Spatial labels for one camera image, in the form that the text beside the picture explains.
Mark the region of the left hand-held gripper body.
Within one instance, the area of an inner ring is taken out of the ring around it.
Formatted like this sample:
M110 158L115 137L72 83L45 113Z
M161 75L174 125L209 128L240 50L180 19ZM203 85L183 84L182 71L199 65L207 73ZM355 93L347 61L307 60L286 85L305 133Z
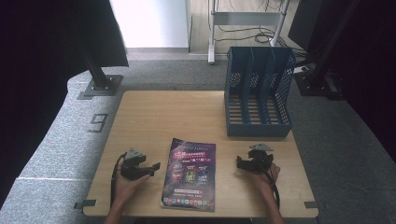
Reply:
M136 180L144 175L149 175L150 168L142 168L138 163L138 157L144 155L138 150L131 148L124 156L120 168L120 174L128 180Z

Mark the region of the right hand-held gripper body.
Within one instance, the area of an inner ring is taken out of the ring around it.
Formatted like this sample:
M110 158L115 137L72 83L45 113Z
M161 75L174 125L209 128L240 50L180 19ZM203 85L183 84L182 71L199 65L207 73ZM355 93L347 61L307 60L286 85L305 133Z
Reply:
M252 165L252 171L256 174L263 174L267 172L273 163L274 156L268 154L268 151L273 151L271 147L268 147L264 143L250 146L248 157Z

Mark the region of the blue plastic file rack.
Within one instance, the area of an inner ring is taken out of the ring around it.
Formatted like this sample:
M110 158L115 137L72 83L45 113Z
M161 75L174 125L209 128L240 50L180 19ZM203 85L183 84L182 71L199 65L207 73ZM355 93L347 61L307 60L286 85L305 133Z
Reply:
M283 47L231 47L224 102L227 134L286 137L292 121L287 109L295 57Z

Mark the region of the purple glossy magazine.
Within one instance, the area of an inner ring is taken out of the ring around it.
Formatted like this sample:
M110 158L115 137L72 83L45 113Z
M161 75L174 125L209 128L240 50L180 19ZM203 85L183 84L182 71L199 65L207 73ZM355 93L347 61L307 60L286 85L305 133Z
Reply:
M216 145L174 138L164 178L162 207L214 212Z

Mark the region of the person's left hand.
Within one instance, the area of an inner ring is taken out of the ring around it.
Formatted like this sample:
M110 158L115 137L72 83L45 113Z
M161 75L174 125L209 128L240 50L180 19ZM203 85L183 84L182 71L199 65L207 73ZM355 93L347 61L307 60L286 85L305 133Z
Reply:
M135 191L146 181L149 180L149 175L144 175L136 180L128 180L120 173L117 173L114 202L126 203L132 198Z

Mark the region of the person's right hand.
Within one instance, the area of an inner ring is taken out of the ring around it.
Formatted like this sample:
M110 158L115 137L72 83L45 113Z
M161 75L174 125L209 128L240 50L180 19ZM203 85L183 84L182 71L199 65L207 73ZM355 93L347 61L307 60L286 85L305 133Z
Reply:
M265 174L258 175L254 173L249 173L251 180L253 181L255 187L259 190L262 195L271 195L274 193L272 188L272 183L275 183L278 178L278 174L280 172L280 168L273 163L270 168L269 179Z

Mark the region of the grey tape floor mark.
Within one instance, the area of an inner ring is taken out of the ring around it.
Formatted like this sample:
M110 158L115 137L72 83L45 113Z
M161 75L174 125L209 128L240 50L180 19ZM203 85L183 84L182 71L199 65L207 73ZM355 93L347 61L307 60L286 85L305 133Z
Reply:
M90 122L91 126L88 129L88 133L100 133L106 125L106 120L107 114L94 114Z

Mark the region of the black curtain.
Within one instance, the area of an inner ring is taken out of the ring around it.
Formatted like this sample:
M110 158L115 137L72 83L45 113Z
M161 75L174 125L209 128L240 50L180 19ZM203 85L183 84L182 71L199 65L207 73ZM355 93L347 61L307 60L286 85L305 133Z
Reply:
M307 55L328 31L320 1L299 0L289 38ZM396 0L361 0L340 38L331 72L344 99L396 162Z
M127 64L110 0L0 0L0 208L89 61Z

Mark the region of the white board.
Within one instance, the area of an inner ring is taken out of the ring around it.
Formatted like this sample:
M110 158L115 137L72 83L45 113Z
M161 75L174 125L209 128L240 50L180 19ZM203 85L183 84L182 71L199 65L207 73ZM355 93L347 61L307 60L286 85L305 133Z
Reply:
M191 0L110 0L127 49L190 46Z

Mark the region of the white metal stand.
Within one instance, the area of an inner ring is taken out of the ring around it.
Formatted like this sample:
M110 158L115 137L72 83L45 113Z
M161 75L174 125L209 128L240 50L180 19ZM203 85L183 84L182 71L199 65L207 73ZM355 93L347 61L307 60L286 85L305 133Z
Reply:
M216 10L216 0L208 0L208 25L210 36L207 60L215 63L215 26L216 25L258 25L275 27L274 35L269 39L271 47L277 45L280 33L287 16L290 0L282 0L278 12L220 12Z

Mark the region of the black post with base plate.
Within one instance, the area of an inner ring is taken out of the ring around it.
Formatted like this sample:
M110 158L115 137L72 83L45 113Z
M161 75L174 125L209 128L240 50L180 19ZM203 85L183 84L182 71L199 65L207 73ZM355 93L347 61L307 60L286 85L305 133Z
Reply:
M102 68L95 63L85 42L80 40L79 44L82 58L92 76L92 80L86 90L79 94L78 99L90 100L94 96L114 96L121 84L122 75L106 75Z
M339 75L331 72L335 52L348 22L361 0L314 0L320 1L317 19L322 18L322 30L328 33L320 39L315 49L309 52L304 64L309 70L294 75L302 96L324 96L330 100L343 100Z

